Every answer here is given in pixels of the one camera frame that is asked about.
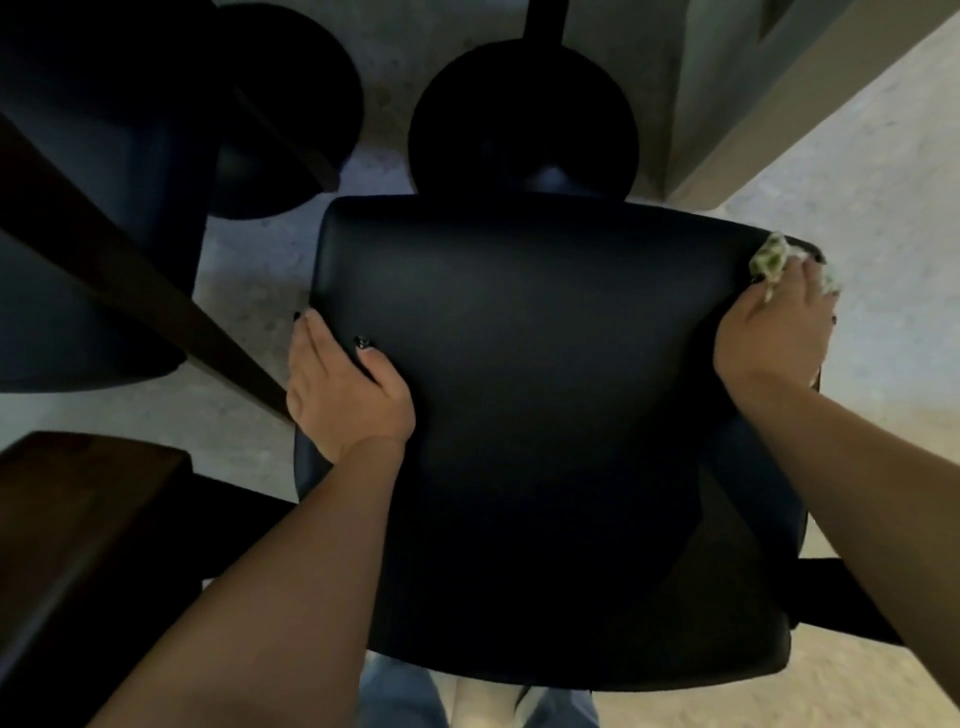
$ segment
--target jeans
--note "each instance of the jeans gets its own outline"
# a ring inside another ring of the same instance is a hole
[[[586,691],[531,689],[532,712],[518,728],[598,728]],[[356,728],[448,728],[444,706],[423,667],[378,656],[360,676]]]

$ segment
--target seat cushion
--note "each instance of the seat cushion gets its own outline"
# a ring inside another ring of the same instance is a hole
[[[0,7],[0,112],[187,294],[228,88],[215,18],[208,0]],[[183,360],[0,232],[0,391],[109,386]]]
[[[311,303],[351,356],[362,334],[394,360],[418,414],[371,649],[594,690],[785,664],[789,629],[756,524],[785,528],[765,538],[790,551],[805,513],[749,428],[734,426],[711,365],[716,325],[766,236],[537,195],[330,206]],[[705,457],[717,442],[742,453],[735,466],[753,458],[770,474],[750,522],[715,482],[737,467],[703,467],[725,461]],[[300,436],[301,495],[328,468]]]

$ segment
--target beige floor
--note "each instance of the beige floor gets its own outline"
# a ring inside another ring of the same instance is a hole
[[[373,35],[363,42],[381,54],[383,69],[395,67],[389,44]],[[825,392],[960,460],[957,79],[960,17],[717,214],[822,245],[847,282]],[[343,192],[409,192],[401,152],[382,140],[402,135],[396,115],[409,111],[410,99],[371,94]],[[277,377],[328,202],[324,196],[272,220],[211,221],[204,242],[196,300]],[[289,429],[190,367],[106,392],[0,396],[0,447],[39,428],[170,444],[189,450],[202,473],[293,497]],[[813,534],[807,552],[828,551]],[[509,722],[513,689],[461,681],[447,691],[457,725]],[[791,664],[779,675],[696,691],[601,694],[597,704],[603,724],[617,728],[960,726],[960,713],[905,650],[814,628],[797,631]]]

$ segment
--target round black table base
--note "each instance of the round black table base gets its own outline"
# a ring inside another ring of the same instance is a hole
[[[217,11],[224,65],[271,125],[340,169],[363,124],[363,88],[347,51],[305,15],[276,5]],[[320,185],[235,99],[217,160],[210,214],[233,220],[302,205]]]
[[[449,64],[411,122],[421,194],[585,194],[623,200],[639,164],[633,113],[598,65],[563,46],[506,40]]]

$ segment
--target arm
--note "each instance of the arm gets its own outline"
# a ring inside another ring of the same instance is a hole
[[[715,365],[851,572],[960,702],[960,467],[820,396],[835,297],[791,261],[774,298],[752,286],[717,334]]]
[[[288,406],[333,470],[204,592],[91,726],[348,724],[414,428],[409,391],[386,356],[358,355],[376,382],[316,312],[297,323]]]

